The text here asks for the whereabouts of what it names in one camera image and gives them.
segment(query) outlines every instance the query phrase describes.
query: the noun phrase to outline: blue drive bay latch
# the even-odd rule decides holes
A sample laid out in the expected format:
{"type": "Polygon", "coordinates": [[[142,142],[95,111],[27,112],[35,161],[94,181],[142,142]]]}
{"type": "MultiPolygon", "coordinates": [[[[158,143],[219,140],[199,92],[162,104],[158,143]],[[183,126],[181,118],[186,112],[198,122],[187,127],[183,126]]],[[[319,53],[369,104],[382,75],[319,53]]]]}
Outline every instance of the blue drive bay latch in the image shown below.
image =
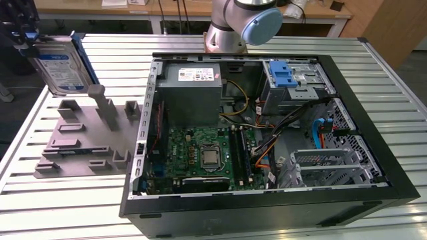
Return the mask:
{"type": "Polygon", "coordinates": [[[294,80],[293,69],[286,61],[271,61],[270,72],[278,88],[295,88],[299,85],[294,80]]]}

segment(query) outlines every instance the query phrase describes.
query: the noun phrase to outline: hard drive label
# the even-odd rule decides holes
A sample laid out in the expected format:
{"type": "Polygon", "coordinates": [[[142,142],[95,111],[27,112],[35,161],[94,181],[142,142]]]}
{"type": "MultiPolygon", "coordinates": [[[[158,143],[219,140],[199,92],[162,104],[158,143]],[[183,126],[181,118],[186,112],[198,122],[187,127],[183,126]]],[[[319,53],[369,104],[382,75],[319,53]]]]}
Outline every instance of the hard drive label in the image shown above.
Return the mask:
{"type": "Polygon", "coordinates": [[[79,77],[74,61],[65,54],[44,54],[39,56],[43,67],[55,80],[55,84],[65,90],[82,90],[85,83],[79,77]]]}

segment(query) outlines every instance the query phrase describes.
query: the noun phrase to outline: metal slotted table surface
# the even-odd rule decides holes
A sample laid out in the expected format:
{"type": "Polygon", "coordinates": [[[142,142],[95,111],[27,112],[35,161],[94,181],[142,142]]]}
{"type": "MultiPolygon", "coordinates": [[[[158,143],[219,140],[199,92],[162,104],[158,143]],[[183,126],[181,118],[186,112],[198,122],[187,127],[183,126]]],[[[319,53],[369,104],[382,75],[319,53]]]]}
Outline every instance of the metal slotted table surface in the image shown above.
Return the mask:
{"type": "MultiPolygon", "coordinates": [[[[117,105],[143,102],[153,52],[205,51],[201,35],[89,34],[83,45],[117,105]]],[[[198,239],[427,239],[427,111],[370,44],[355,38],[277,37],[250,46],[249,52],[333,56],[422,197],[342,227],[198,239]]],[[[130,221],[119,218],[125,175],[34,177],[63,99],[95,105],[85,94],[54,97],[44,88],[0,163],[2,239],[145,239],[130,221]]]]}

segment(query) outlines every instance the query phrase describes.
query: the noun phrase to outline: green motherboard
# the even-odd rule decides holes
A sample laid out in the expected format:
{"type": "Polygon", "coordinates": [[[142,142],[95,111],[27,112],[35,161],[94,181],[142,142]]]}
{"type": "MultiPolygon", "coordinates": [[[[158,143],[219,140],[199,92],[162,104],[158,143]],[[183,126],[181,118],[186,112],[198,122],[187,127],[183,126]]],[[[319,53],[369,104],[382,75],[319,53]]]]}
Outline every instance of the green motherboard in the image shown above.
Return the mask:
{"type": "MultiPolygon", "coordinates": [[[[249,170],[251,174],[250,182],[242,184],[242,182],[235,181],[237,166],[234,165],[234,158],[237,158],[237,155],[233,154],[231,148],[237,148],[237,146],[231,145],[231,131],[234,131],[233,128],[215,127],[171,128],[169,131],[165,179],[230,178],[229,191],[265,189],[265,176],[261,170],[257,172],[249,170]]],[[[239,131],[245,135],[245,147],[250,150],[257,146],[254,130],[247,128],[239,131]]],[[[163,181],[161,185],[157,187],[159,193],[171,194],[170,184],[163,181]]]]}

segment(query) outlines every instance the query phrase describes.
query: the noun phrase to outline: ram slot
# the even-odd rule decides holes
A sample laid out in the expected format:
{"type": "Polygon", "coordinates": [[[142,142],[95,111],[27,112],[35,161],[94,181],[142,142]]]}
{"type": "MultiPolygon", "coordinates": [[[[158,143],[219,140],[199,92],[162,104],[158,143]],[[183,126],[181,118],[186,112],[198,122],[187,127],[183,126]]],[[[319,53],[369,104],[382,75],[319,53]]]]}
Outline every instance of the ram slot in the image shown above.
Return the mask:
{"type": "Polygon", "coordinates": [[[251,171],[251,158],[250,158],[250,151],[247,147],[247,139],[245,135],[245,131],[241,128],[238,130],[239,134],[239,157],[243,169],[243,176],[245,176],[245,183],[253,182],[253,171],[251,171]]]}
{"type": "Polygon", "coordinates": [[[229,140],[230,140],[230,155],[231,155],[231,163],[233,163],[233,173],[234,173],[234,182],[237,186],[245,185],[245,169],[242,168],[242,158],[239,151],[239,134],[237,132],[238,129],[229,128],[229,140]]]}

